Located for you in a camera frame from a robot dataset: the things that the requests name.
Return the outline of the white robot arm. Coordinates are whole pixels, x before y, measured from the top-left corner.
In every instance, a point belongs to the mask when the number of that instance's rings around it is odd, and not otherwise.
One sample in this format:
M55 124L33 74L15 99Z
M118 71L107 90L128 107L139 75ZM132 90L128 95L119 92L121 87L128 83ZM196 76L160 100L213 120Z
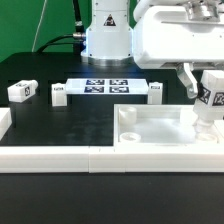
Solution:
M142 69L175 69L194 98L194 69L224 69L222 0L92 0L82 60L117 65L132 60Z

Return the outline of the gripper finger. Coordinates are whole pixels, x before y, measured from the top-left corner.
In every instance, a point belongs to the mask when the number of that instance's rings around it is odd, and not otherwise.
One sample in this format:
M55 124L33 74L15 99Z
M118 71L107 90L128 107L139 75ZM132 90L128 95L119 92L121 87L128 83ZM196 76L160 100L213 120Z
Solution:
M192 63L181 63L177 67L177 76L182 84L186 87L187 96L189 99L194 99L198 96L198 83L192 71Z

